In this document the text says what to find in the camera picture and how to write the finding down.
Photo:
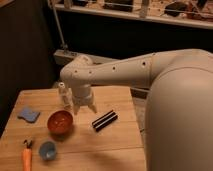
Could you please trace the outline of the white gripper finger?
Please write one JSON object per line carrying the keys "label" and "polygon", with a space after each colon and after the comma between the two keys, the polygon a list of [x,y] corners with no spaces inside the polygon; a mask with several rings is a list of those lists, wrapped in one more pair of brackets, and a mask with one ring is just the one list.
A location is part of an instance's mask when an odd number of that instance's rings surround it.
{"label": "white gripper finger", "polygon": [[77,115],[78,112],[79,112],[79,110],[80,110],[80,106],[78,106],[78,105],[74,105],[73,106],[73,113],[74,113],[74,115]]}
{"label": "white gripper finger", "polygon": [[88,106],[94,113],[97,113],[97,108],[96,108],[96,105],[95,104],[90,104]]}

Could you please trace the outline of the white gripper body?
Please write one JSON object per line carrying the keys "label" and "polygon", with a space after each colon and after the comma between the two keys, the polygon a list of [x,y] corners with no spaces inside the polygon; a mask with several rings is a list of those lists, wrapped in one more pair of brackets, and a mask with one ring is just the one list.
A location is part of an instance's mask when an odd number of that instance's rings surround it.
{"label": "white gripper body", "polygon": [[93,92],[90,85],[77,85],[71,90],[74,105],[89,106],[93,103]]}

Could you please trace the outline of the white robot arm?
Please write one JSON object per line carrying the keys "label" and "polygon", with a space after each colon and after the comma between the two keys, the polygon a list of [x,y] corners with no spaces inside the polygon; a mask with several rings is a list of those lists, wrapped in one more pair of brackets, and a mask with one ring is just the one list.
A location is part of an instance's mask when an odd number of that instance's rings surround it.
{"label": "white robot arm", "polygon": [[213,53],[172,50],[100,65],[80,55],[60,77],[75,110],[93,106],[94,84],[147,88],[147,171],[213,171]]}

